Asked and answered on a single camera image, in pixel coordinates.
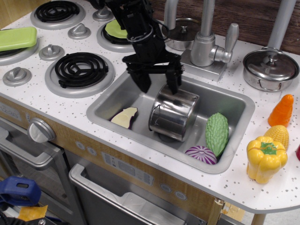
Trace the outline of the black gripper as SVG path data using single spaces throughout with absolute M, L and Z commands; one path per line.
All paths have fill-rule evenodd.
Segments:
M 160 29 L 127 29 L 127 40 L 135 53 L 122 59 L 138 88 L 147 93 L 151 80 L 148 73 L 165 73 L 172 94 L 181 86 L 183 68 L 180 56 L 165 49 Z

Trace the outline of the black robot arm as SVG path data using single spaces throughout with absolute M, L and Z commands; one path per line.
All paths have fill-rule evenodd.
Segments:
M 183 66 L 181 57 L 165 48 L 165 38 L 161 32 L 161 22 L 153 18 L 153 9 L 148 0 L 92 0 L 95 9 L 110 8 L 120 25 L 126 30 L 127 40 L 135 54 L 122 59 L 127 72 L 139 89 L 148 92 L 150 74 L 164 74 L 172 94 L 181 86 Z

